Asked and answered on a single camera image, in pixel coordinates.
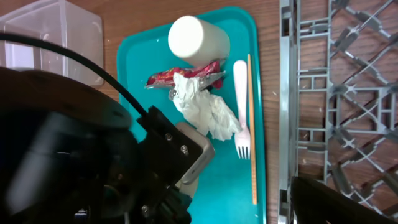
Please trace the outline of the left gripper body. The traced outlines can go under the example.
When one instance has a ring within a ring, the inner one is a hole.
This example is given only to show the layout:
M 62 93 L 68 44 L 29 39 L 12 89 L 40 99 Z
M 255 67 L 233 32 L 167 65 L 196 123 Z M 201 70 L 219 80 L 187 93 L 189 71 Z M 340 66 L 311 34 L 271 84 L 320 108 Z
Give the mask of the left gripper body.
M 138 141 L 129 130 L 109 133 L 112 156 L 107 185 L 118 204 L 104 206 L 103 223 L 190 223 L 191 199 L 175 184 L 195 162 L 201 147 L 155 106 L 138 123 L 147 131 Z

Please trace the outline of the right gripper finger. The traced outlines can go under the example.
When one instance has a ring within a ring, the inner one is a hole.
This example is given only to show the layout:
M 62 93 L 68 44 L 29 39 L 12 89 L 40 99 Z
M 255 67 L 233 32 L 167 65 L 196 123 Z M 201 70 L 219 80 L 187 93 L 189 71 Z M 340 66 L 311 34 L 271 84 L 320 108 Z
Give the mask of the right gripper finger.
M 395 221 L 306 177 L 292 178 L 291 201 L 299 224 L 395 224 Z

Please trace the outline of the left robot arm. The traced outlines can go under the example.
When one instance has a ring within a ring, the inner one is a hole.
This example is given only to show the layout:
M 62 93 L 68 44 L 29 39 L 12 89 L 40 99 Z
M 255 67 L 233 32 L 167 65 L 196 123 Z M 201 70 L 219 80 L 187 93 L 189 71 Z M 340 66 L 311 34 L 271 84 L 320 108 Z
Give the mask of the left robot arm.
M 130 130 L 102 92 L 38 70 L 1 69 L 2 223 L 190 223 L 176 183 L 201 147 L 156 107 Z

